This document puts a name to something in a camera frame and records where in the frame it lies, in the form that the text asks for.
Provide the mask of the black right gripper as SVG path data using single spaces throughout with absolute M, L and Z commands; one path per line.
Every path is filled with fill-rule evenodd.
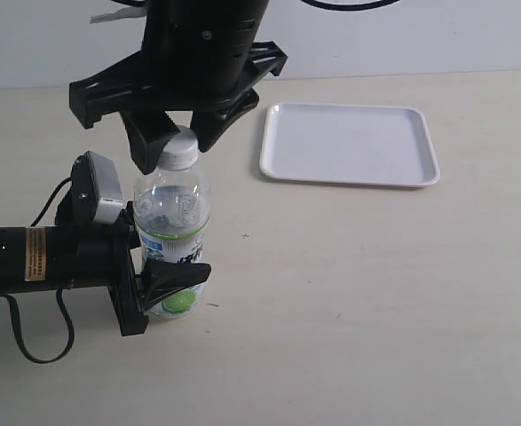
M 206 153 L 257 107 L 259 96 L 252 88 L 267 74 L 278 75 L 287 56 L 275 43 L 255 40 L 266 1 L 155 0 L 144 5 L 140 50 L 70 83 L 68 98 L 85 129 L 106 114 L 121 112 L 130 158 L 149 175 L 179 133 L 162 111 L 197 111 L 190 128 L 199 151 Z

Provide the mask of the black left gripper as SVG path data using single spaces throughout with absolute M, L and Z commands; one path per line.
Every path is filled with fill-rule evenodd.
M 72 202 L 64 200 L 55 216 L 54 281 L 67 289 L 107 288 L 121 335 L 142 335 L 149 322 L 144 311 L 204 283 L 211 274 L 211 265 L 148 259 L 139 275 L 139 301 L 140 284 L 130 251 L 140 246 L 133 201 L 126 202 L 111 225 L 80 226 L 73 222 Z

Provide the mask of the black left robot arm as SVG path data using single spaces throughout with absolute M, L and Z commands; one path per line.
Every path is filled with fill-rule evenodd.
M 111 225 L 77 225 L 61 215 L 54 226 L 0 227 L 0 297 L 10 306 L 16 338 L 22 337 L 17 294 L 104 287 L 121 334 L 141 335 L 152 307 L 211 273 L 209 264 L 153 259 L 136 272 L 131 250 L 139 245 L 130 208 Z

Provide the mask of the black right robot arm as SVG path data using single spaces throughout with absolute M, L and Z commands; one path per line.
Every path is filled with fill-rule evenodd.
M 255 109 L 254 87 L 287 61 L 274 42 L 255 37 L 266 1 L 147 1 L 141 48 L 99 73 L 70 83 L 69 107 L 92 128 L 121 116 L 130 157 L 152 173 L 162 149 L 180 132 L 171 111 L 189 111 L 190 129 L 205 153 Z

